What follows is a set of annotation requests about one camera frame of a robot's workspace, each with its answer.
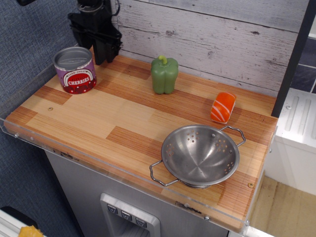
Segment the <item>green bell pepper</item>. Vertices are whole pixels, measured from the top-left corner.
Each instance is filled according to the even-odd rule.
[[[179,64],[175,59],[166,58],[163,55],[152,61],[151,74],[155,93],[170,94],[173,92],[179,73],[178,67]]]

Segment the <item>button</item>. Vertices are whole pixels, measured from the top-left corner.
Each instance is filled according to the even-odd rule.
[[[125,220],[132,221],[132,216],[130,214],[126,213],[125,211],[121,211],[121,213],[122,213],[122,217]]]
[[[136,224],[140,227],[147,228],[147,223],[141,219],[136,218]]]
[[[118,213],[118,210],[116,207],[113,207],[111,205],[108,204],[108,210],[114,214],[117,214]]]

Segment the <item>cherries can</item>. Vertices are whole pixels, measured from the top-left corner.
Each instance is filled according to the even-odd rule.
[[[86,93],[97,83],[92,53],[84,47],[60,50],[53,63],[63,89],[70,94]]]

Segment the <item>cutting board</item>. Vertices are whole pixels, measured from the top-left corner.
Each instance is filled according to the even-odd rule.
[[[244,227],[264,159],[276,128],[271,117],[275,98],[207,79],[179,73],[171,94],[155,94],[151,65],[117,56],[95,66],[97,85],[89,92],[63,91],[57,76],[12,112],[6,129],[37,146],[93,168],[120,182],[207,216],[227,229]],[[163,187],[151,179],[149,166],[161,160],[161,146],[169,133],[189,124],[215,128],[210,110],[221,91],[237,96],[227,125],[244,132],[237,171],[226,181],[206,189],[177,182]],[[236,143],[236,131],[224,130]],[[165,183],[175,179],[163,163],[153,168]]]

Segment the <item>orange sushi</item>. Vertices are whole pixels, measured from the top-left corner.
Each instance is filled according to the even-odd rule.
[[[211,119],[215,122],[227,123],[235,106],[236,96],[229,92],[220,92],[211,109]]]

